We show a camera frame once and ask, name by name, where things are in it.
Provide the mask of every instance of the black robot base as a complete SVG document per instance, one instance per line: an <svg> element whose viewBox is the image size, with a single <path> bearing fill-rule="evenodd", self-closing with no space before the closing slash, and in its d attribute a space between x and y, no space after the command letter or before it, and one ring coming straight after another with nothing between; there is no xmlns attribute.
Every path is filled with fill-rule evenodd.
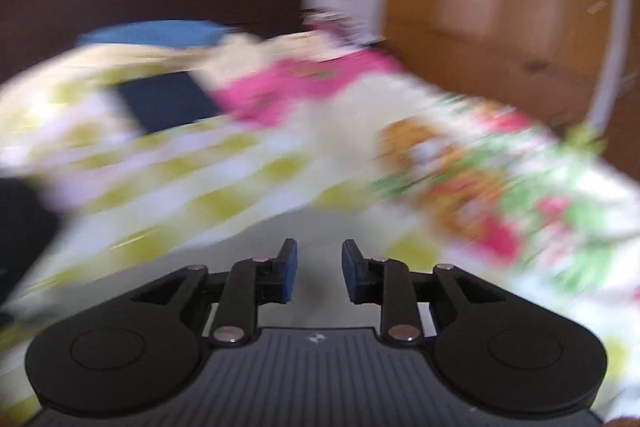
<svg viewBox="0 0 640 427"><path fill-rule="evenodd" d="M26 354L34 427L600 425L607 367L587 329L455 266L411 273L342 246L372 328L256 328L286 303L296 242L226 273L188 266L61 321ZM438 332L425 337L418 302ZM210 305L219 303L203 336Z"/></svg>

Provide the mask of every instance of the dark blue cloth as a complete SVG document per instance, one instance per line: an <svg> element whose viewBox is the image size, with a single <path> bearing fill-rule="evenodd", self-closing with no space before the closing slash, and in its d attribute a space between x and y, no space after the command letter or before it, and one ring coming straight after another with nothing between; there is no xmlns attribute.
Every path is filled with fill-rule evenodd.
<svg viewBox="0 0 640 427"><path fill-rule="evenodd" d="M215 46L226 26L208 21L147 21L98 28L80 35L76 46L88 44L147 44L168 48Z"/></svg>
<svg viewBox="0 0 640 427"><path fill-rule="evenodd" d="M184 71L130 80L116 90L147 134L221 113Z"/></svg>

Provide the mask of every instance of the ribbed black surface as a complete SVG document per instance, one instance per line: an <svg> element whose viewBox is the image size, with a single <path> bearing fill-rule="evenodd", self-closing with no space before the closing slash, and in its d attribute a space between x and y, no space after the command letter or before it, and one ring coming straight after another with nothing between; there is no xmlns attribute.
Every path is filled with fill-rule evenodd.
<svg viewBox="0 0 640 427"><path fill-rule="evenodd" d="M380 344L372 330L264 330L218 351L193 384L155 409L117 419L47 410L37 427L591 427L589 412L512 420L452 395L420 354Z"/></svg>

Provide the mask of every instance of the blue pillow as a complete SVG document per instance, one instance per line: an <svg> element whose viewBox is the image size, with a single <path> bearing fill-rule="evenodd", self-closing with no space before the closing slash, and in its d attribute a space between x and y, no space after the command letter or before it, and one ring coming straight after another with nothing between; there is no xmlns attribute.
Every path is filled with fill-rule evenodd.
<svg viewBox="0 0 640 427"><path fill-rule="evenodd" d="M215 46L226 26L208 21L147 21L98 28L78 37L76 46L88 44L147 44L168 48Z"/></svg>

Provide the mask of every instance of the black object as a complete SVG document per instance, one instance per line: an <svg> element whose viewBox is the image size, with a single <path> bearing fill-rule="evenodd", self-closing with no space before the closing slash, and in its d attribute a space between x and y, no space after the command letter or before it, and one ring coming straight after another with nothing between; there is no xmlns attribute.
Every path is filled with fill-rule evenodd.
<svg viewBox="0 0 640 427"><path fill-rule="evenodd" d="M606 355L583 327L450 265L411 273L353 241L342 262L352 301L382 305L379 337L256 330L259 305L290 298L287 239L276 259L187 267L41 333L26 355L44 407L32 425L600 425L588 408Z"/></svg>
<svg viewBox="0 0 640 427"><path fill-rule="evenodd" d="M185 71L121 82L115 89L147 134L221 112Z"/></svg>
<svg viewBox="0 0 640 427"><path fill-rule="evenodd" d="M0 304L60 229L37 192L16 178L0 178Z"/></svg>

